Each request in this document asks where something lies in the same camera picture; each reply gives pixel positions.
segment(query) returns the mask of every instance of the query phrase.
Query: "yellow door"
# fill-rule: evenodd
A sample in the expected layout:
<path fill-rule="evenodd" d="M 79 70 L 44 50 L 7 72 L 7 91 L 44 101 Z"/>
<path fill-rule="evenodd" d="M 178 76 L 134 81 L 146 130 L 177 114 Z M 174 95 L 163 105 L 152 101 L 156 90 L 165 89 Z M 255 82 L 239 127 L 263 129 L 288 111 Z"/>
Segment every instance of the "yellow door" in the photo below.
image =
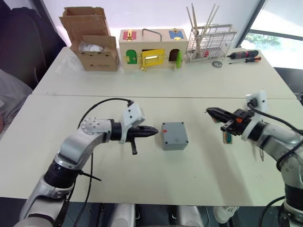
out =
<path fill-rule="evenodd" d="M 142 51 L 142 67 L 161 65 L 164 62 L 164 49 Z"/>

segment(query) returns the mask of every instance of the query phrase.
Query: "green door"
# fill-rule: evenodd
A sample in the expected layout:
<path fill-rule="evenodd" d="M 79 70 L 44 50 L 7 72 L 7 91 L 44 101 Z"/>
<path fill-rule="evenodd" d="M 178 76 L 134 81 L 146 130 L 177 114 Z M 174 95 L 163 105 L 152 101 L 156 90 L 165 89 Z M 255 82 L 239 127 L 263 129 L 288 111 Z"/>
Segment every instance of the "green door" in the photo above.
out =
<path fill-rule="evenodd" d="M 137 53 L 134 50 L 126 51 L 127 64 L 137 64 Z"/>

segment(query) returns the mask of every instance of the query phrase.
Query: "cardboard box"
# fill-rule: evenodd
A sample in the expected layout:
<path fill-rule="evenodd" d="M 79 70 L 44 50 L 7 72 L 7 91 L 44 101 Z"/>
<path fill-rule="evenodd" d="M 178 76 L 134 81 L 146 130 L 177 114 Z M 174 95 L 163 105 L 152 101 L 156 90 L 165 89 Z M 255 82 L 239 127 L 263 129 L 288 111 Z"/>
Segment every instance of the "cardboard box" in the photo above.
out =
<path fill-rule="evenodd" d="M 106 17 L 101 7 L 66 7 L 61 23 L 71 43 L 80 41 L 82 35 L 110 35 Z"/>
<path fill-rule="evenodd" d="M 117 71 L 119 56 L 116 49 L 116 38 L 107 35 L 83 35 L 81 40 L 104 48 L 103 52 L 80 51 L 81 41 L 75 41 L 71 50 L 78 56 L 87 71 Z"/>

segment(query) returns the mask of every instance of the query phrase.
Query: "wire rack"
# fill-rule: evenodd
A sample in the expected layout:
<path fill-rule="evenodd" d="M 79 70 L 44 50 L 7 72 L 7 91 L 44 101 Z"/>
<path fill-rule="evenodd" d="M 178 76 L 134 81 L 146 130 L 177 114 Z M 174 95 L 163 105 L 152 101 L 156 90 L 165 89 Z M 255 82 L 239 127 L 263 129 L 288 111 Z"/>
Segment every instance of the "wire rack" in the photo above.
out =
<path fill-rule="evenodd" d="M 192 28 L 186 56 L 189 61 L 209 61 L 225 57 L 237 34 L 232 25 L 210 25 Z"/>

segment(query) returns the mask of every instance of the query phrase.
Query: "white table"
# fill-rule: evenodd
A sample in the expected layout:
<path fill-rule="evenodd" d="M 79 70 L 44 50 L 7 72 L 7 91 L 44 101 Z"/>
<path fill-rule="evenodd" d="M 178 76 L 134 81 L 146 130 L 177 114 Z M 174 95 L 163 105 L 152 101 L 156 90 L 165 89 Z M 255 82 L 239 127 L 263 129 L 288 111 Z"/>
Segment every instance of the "white table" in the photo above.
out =
<path fill-rule="evenodd" d="M 244 49 L 231 49 L 230 52 Z M 266 90 L 268 98 L 296 99 L 277 72 L 260 54 L 258 63 L 228 63 L 215 68 L 211 63 L 183 64 L 181 69 L 150 69 L 147 72 L 85 71 L 76 55 L 62 49 L 33 94 L 120 97 L 210 97 L 243 98 Z"/>
<path fill-rule="evenodd" d="M 84 112 L 104 97 L 31 95 L 0 142 L 0 196 L 27 198 L 47 170 L 63 140 L 76 130 Z M 183 151 L 163 151 L 160 134 L 130 144 L 111 141 L 94 151 L 90 201 L 186 205 L 264 206 L 284 194 L 275 161 L 249 142 L 233 137 L 223 144 L 221 124 L 204 113 L 217 106 L 230 112 L 245 99 L 134 98 L 143 108 L 146 125 L 183 121 L 189 144 Z M 104 103 L 89 116 L 118 121 L 125 103 Z M 297 100 L 269 100 L 269 113 L 299 128 L 302 106 Z M 89 163 L 84 171 L 89 172 Z M 84 201 L 88 178 L 79 176 L 73 201 Z"/>

